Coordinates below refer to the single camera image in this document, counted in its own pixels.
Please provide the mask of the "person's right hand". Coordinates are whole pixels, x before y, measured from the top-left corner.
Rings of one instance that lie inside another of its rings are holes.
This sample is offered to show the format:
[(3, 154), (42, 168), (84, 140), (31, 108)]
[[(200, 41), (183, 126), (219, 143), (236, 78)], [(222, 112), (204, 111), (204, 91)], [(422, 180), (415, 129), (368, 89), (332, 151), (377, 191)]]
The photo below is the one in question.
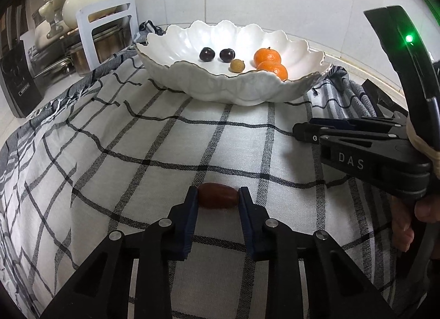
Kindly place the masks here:
[[(401, 252), (407, 252), (413, 243), (415, 233), (411, 227), (412, 215), (402, 200), (390, 197), (392, 211), (392, 241)], [(426, 196), (414, 207), (414, 216), (424, 223), (439, 222), (439, 195)]]

